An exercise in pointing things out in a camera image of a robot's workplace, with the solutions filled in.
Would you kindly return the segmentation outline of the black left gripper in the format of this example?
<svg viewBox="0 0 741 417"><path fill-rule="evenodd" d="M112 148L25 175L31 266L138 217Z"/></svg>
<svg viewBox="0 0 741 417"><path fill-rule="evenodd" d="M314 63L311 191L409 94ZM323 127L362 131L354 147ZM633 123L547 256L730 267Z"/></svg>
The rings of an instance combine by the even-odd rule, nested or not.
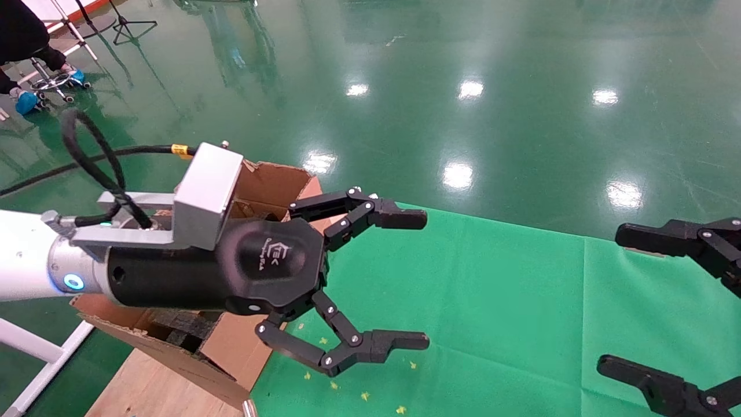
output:
<svg viewBox="0 0 741 417"><path fill-rule="evenodd" d="M121 248L108 283L124 306L298 317L327 282L325 237L309 222L228 221L212 251Z"/></svg>

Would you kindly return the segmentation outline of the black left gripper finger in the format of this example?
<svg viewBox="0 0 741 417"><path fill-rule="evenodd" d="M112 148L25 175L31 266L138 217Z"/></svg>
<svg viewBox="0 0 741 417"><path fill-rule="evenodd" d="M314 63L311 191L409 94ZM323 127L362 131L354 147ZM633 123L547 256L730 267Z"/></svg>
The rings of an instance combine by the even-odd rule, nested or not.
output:
<svg viewBox="0 0 741 417"><path fill-rule="evenodd" d="M280 329L282 315L272 312L256 326L256 335L268 348L305 366L336 377L357 363L386 362L394 349L428 349L430 340L423 332L371 330L360 332L339 311L323 291L317 291L310 305L333 330L339 345L328 352Z"/></svg>
<svg viewBox="0 0 741 417"><path fill-rule="evenodd" d="M297 200L289 204L288 211L292 219L300 218L309 223L339 217L323 231L327 251L337 251L371 226L421 230L428 223L426 211L401 209L395 201L371 197L360 188Z"/></svg>

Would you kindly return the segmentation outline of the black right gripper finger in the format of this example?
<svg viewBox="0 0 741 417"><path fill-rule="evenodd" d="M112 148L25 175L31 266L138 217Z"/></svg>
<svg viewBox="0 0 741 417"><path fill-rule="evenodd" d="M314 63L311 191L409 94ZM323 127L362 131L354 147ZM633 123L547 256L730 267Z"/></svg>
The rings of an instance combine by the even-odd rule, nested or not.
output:
<svg viewBox="0 0 741 417"><path fill-rule="evenodd" d="M662 227L622 224L617 245L645 253L693 259L712 277L740 298L740 219L726 218L709 224L670 220Z"/></svg>
<svg viewBox="0 0 741 417"><path fill-rule="evenodd" d="M740 377L701 390L684 378L604 354L596 362L600 375L637 388L649 409L662 416L731 416L740 404Z"/></svg>

